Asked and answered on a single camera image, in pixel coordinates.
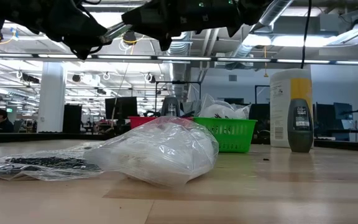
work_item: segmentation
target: wooden table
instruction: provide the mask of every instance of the wooden table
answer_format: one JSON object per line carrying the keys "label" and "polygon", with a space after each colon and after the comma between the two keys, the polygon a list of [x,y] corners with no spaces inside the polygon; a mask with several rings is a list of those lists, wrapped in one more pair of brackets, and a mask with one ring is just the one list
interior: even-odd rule
{"label": "wooden table", "polygon": [[[81,141],[0,144],[0,156]],[[159,189],[105,173],[66,182],[0,179],[0,224],[358,223],[358,152],[252,146],[210,173]]]}

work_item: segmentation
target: green basket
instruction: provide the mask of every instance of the green basket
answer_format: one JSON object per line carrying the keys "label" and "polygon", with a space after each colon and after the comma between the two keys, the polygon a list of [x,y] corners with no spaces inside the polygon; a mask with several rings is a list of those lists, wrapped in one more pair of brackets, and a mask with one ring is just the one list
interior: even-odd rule
{"label": "green basket", "polygon": [[256,120],[194,118],[208,128],[219,143],[219,152],[248,152]]}

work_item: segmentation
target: ventilation duct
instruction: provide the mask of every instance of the ventilation duct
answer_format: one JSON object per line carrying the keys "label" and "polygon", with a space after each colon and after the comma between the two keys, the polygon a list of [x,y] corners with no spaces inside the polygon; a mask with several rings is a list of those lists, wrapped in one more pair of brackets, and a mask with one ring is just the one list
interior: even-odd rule
{"label": "ventilation duct", "polygon": [[[274,22],[283,14],[293,1],[294,0],[274,0],[274,2],[272,2],[265,11],[265,14],[263,14],[260,18],[259,22],[251,28],[250,32],[260,31],[265,27],[268,28],[267,32],[272,32]],[[235,51],[233,51],[231,57],[244,58],[248,56],[252,48],[254,48],[253,45],[246,45],[243,42]],[[246,66],[242,63],[235,62],[226,64],[225,68],[227,70],[244,69]]]}
{"label": "ventilation duct", "polygon": [[[167,50],[169,56],[188,56],[190,45],[187,40],[190,40],[191,33],[183,32],[177,40],[182,40],[183,42],[172,42],[171,47]],[[171,63],[170,64],[170,77],[171,81],[188,81],[189,77],[187,72],[190,72],[187,69],[187,63]],[[188,86],[187,85],[172,85],[173,94],[179,100],[185,100],[184,97],[187,95]]]}

